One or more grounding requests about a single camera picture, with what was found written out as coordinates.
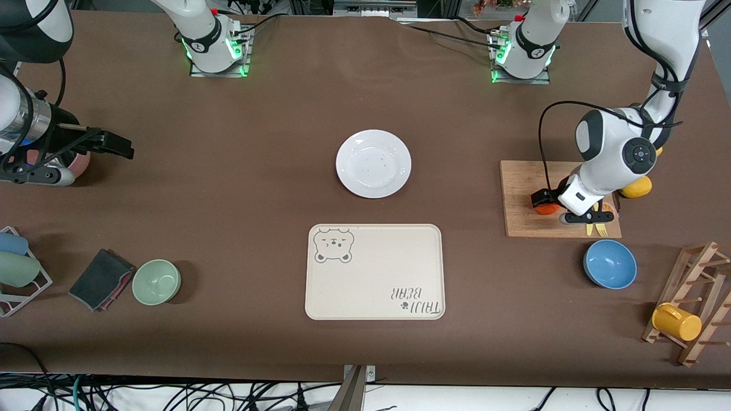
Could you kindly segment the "white round plate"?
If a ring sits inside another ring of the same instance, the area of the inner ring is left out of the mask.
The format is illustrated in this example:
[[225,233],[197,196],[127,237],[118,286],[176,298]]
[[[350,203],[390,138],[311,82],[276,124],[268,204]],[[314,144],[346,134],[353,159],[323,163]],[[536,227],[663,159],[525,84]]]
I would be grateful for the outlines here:
[[352,194],[381,199],[405,186],[412,172],[412,157],[396,135],[384,130],[363,130],[340,146],[336,172]]

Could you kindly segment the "pink ribbed bowl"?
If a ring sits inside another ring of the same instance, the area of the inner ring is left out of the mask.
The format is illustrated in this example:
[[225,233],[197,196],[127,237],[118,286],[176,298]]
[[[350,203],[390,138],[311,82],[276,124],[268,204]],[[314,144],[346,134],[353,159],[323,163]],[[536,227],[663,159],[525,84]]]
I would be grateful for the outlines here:
[[91,161],[91,152],[86,154],[75,153],[73,161],[67,166],[73,175],[78,179],[87,170]]

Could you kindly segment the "wooden cutting board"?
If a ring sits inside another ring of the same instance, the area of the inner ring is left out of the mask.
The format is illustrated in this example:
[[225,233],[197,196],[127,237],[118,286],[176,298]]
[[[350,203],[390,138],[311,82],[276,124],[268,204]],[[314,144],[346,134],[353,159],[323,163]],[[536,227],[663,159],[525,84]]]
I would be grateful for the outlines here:
[[564,209],[551,215],[538,214],[532,208],[531,195],[546,187],[543,163],[539,161],[502,160],[500,162],[502,202],[507,237],[541,239],[588,239],[584,224],[562,224]]

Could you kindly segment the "blue bowl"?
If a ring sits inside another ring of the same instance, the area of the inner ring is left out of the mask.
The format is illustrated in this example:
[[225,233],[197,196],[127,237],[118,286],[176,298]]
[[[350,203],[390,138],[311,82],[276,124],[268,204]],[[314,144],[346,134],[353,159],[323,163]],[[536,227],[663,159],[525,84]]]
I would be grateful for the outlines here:
[[583,271],[592,283],[618,291],[634,283],[637,261],[625,245],[601,239],[593,242],[583,255]]

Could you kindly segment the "blue cup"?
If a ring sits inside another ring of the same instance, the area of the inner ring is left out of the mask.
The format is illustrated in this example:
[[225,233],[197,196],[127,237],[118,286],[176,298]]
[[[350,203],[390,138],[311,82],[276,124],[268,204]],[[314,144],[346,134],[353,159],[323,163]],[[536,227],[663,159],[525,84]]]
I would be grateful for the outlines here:
[[0,251],[16,255],[26,255],[29,243],[25,237],[17,236],[13,232],[0,232]]

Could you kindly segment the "dark grey folded cloth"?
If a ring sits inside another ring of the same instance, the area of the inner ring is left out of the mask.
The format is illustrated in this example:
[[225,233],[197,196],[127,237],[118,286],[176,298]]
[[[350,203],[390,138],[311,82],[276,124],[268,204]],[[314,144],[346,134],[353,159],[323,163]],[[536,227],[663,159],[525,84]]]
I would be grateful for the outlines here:
[[131,280],[136,267],[108,249],[100,249],[68,294],[92,312],[105,311]]

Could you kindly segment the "pale green bowl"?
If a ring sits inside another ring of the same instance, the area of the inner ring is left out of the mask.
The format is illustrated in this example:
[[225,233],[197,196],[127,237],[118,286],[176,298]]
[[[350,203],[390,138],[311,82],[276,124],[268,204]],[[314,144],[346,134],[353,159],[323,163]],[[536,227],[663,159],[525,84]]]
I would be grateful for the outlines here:
[[172,299],[179,291],[181,276],[176,266],[157,259],[144,263],[132,279],[135,299],[146,306],[157,306]]

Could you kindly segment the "pale green cup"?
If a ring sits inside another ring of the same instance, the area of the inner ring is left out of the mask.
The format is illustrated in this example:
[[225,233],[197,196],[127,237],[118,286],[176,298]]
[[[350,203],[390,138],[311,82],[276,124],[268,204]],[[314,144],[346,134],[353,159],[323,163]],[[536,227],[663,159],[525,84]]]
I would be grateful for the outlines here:
[[11,287],[25,287],[33,283],[40,271],[39,260],[0,251],[0,283]]

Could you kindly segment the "wooden mug rack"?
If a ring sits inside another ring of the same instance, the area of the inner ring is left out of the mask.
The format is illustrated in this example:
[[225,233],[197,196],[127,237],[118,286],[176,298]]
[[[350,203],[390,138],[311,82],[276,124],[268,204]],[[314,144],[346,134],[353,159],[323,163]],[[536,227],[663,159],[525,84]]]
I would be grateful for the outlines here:
[[656,330],[651,313],[642,340],[677,345],[676,364],[690,368],[706,348],[731,348],[731,256],[715,242],[682,249],[655,308],[663,303],[697,315],[703,324],[696,339],[681,341]]

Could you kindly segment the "yellow mug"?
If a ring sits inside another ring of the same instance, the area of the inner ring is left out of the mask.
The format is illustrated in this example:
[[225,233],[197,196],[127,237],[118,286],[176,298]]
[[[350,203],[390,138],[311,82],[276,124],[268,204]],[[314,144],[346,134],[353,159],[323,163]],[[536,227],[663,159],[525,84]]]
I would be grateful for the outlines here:
[[681,339],[681,341],[696,339],[703,326],[702,320],[697,315],[671,303],[663,303],[655,308],[651,316],[651,324],[656,330]]

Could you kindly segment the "aluminium corner profile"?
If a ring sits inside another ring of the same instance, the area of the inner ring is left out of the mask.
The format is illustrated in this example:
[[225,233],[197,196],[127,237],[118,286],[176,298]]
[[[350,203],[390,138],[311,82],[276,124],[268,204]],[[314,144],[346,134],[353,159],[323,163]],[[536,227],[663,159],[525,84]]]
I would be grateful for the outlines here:
[[727,11],[731,11],[731,0],[706,0],[700,17],[700,31],[705,32]]

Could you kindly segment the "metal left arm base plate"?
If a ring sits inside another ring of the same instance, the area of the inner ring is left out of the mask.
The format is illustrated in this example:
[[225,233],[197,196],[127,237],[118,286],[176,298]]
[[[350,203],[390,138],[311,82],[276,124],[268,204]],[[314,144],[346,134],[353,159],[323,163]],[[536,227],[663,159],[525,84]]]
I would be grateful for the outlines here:
[[491,29],[486,37],[489,45],[496,46],[495,49],[490,51],[492,82],[529,85],[548,85],[550,83],[548,65],[551,63],[551,56],[555,49],[551,49],[545,58],[528,60],[528,68],[531,70],[535,70],[538,67],[541,68],[541,72],[538,72],[535,77],[520,78],[512,72],[509,72],[509,69],[517,70],[521,74],[527,72],[523,67],[519,66],[522,60],[515,54],[515,51],[519,50],[519,47],[513,45],[510,41],[509,26],[499,26],[499,28]]

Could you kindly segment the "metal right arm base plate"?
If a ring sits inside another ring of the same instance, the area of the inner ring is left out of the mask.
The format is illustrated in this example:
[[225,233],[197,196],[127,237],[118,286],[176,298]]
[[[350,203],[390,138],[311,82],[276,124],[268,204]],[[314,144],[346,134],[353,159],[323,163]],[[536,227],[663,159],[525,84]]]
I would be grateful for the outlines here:
[[199,78],[246,78],[251,67],[251,58],[254,49],[254,30],[244,34],[229,36],[224,40],[227,49],[226,57],[232,64],[220,72],[206,72],[194,63],[190,49],[186,49],[186,57],[190,62],[190,76]]

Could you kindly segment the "aluminium frame beam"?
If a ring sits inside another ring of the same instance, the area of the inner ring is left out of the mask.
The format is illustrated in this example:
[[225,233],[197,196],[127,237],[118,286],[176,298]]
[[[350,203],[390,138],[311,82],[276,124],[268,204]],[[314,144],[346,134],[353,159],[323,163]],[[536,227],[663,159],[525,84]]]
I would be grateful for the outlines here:
[[338,17],[418,18],[417,0],[332,0]]

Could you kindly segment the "metal table bracket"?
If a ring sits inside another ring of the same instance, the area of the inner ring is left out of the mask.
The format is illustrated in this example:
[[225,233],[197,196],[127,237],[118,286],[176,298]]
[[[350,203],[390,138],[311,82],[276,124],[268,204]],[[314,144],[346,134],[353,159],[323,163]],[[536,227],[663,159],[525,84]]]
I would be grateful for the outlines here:
[[345,365],[344,382],[340,385],[327,411],[363,411],[366,385],[375,382],[376,367]]

